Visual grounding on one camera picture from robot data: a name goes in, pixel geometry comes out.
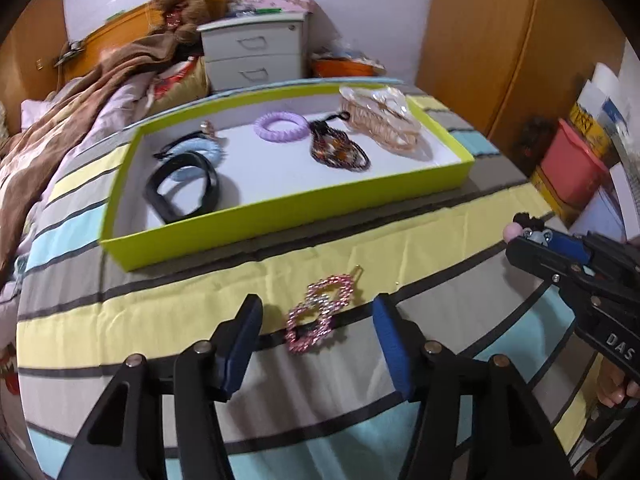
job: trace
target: pink beaded hair clip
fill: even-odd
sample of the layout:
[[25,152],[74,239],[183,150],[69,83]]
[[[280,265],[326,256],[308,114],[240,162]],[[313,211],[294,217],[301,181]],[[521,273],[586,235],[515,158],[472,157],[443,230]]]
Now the pink beaded hair clip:
[[[356,266],[354,274],[359,270],[361,270],[360,266]],[[302,354],[331,333],[333,330],[331,326],[332,317],[351,302],[354,283],[355,278],[352,274],[338,274],[312,283],[306,288],[304,301],[289,310],[289,316],[287,317],[285,339],[290,352]],[[338,287],[338,291],[336,297],[332,300],[324,290],[334,286]],[[318,310],[316,326],[298,338],[296,335],[296,319],[314,308]]]

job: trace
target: hair accessory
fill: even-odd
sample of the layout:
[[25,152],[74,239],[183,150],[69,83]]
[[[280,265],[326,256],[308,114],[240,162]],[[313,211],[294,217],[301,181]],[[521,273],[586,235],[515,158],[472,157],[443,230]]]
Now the hair accessory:
[[340,88],[340,106],[351,115],[348,125],[367,134],[390,152],[412,152],[418,145],[420,123],[397,88]]
[[369,157],[364,150],[353,142],[347,134],[331,128],[327,121],[342,119],[348,121],[350,114],[340,112],[328,116],[322,121],[309,123],[313,141],[311,142],[311,156],[330,168],[344,168],[351,171],[366,171],[371,166]]
[[[216,137],[216,132],[209,121],[204,121],[200,127],[201,131],[190,133],[170,142],[158,153],[155,153],[154,157],[158,160],[167,160],[181,153],[196,152],[206,158],[212,167],[217,167],[224,158],[220,139]],[[184,182],[185,180],[193,180],[201,174],[202,172],[198,168],[188,166],[175,171],[169,178],[174,182]]]
[[[277,121],[289,121],[298,127],[292,130],[270,130],[268,126]],[[303,116],[289,112],[272,112],[263,115],[254,123],[254,130],[258,136],[270,142],[291,142],[300,140],[309,134],[309,124]]]
[[[174,171],[187,166],[195,166],[193,169],[199,173],[204,171],[208,178],[205,180],[200,206],[186,215],[181,215],[164,196],[158,193],[158,188]],[[211,213],[218,205],[220,187],[218,185],[218,175],[210,162],[197,152],[185,152],[172,156],[172,158],[160,166],[146,183],[144,193],[146,201],[156,210],[158,216],[164,223],[171,224],[178,220],[185,220],[194,216]]]
[[[362,268],[357,266],[355,272],[357,275],[359,275],[359,270]],[[355,280],[356,277],[352,274],[338,274],[312,283],[306,288],[304,301],[289,310],[289,317],[287,317],[285,339],[290,352],[302,354],[331,333],[332,317],[350,303]],[[334,286],[338,286],[337,297],[331,300],[324,290]],[[296,318],[312,309],[318,310],[316,326],[298,338],[296,336]]]

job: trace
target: human hand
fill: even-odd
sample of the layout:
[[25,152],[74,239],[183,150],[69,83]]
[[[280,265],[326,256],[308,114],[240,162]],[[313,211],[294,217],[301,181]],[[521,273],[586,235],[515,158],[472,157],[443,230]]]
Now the human hand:
[[640,399],[640,388],[635,381],[624,387],[625,373],[608,359],[603,359],[596,385],[598,400],[613,408],[623,401],[625,396]]

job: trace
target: drawer handle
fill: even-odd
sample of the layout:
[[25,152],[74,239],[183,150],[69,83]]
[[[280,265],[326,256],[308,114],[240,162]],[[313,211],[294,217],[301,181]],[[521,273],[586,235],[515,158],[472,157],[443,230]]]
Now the drawer handle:
[[269,79],[269,72],[267,72],[266,68],[259,68],[258,70],[240,70],[239,72],[249,81],[267,81]]
[[[267,48],[267,39],[264,36],[256,36],[255,38],[244,38],[244,40],[237,41],[238,43],[240,43],[240,46],[247,50],[262,50],[264,48]],[[250,43],[252,41],[260,41],[260,43],[252,45]]]

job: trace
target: brown blanket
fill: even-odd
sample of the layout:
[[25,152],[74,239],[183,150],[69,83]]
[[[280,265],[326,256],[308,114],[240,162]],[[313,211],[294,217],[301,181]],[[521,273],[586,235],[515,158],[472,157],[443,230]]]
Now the brown blanket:
[[172,33],[134,41],[114,52],[39,121],[0,150],[0,286],[4,283],[27,213],[71,148],[79,144],[111,95],[139,72],[159,71],[175,51]]

